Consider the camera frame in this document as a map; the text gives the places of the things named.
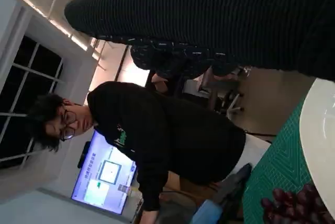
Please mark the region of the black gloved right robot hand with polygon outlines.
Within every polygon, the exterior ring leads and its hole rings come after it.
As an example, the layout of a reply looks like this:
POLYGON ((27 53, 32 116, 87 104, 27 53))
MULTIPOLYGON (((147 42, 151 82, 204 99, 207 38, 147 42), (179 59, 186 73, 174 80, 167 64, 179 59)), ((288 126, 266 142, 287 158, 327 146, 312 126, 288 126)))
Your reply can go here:
POLYGON ((162 77, 251 66, 334 80, 334 0, 71 0, 64 15, 162 77))

